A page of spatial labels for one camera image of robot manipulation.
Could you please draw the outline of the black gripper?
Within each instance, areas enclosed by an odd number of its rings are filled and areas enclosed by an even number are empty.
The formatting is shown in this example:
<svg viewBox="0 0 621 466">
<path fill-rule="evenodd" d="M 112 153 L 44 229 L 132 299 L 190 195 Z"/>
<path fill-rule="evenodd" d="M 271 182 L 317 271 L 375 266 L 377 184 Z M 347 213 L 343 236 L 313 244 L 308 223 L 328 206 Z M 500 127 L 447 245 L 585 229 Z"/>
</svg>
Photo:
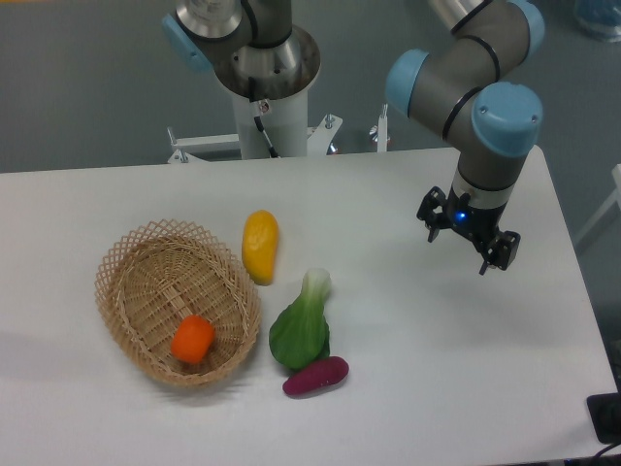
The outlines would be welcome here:
<svg viewBox="0 0 621 466">
<path fill-rule="evenodd" d="M 517 232 L 503 231 L 501 217 L 507 206 L 507 191 L 489 191 L 454 184 L 446 198 L 437 186 L 423 197 L 416 218 L 428 230 L 427 241 L 433 243 L 439 233 L 450 229 L 470 241 L 476 248 L 483 248 L 479 274 L 488 269 L 506 271 L 512 264 L 521 241 Z"/>
</svg>

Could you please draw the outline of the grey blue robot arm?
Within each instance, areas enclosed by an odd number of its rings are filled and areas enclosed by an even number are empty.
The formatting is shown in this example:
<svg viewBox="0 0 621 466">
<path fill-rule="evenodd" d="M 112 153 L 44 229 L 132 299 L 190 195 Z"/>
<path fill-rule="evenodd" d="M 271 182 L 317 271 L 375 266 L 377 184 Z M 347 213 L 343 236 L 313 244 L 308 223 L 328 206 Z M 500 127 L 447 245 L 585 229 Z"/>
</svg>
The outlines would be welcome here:
<svg viewBox="0 0 621 466">
<path fill-rule="evenodd" d="M 542 104 L 506 75 L 544 36 L 527 1 L 436 1 L 453 36 L 441 56 L 408 50 L 385 83 L 387 104 L 458 150 L 451 188 L 431 189 L 417 212 L 436 237 L 468 240 L 484 269 L 505 270 L 520 237 L 499 226 L 542 122 Z M 316 42 L 292 20 L 287 1 L 180 1 L 162 27 L 196 71 L 214 71 L 232 98 L 243 158 L 324 152 L 307 131 L 308 92 L 320 69 Z"/>
</svg>

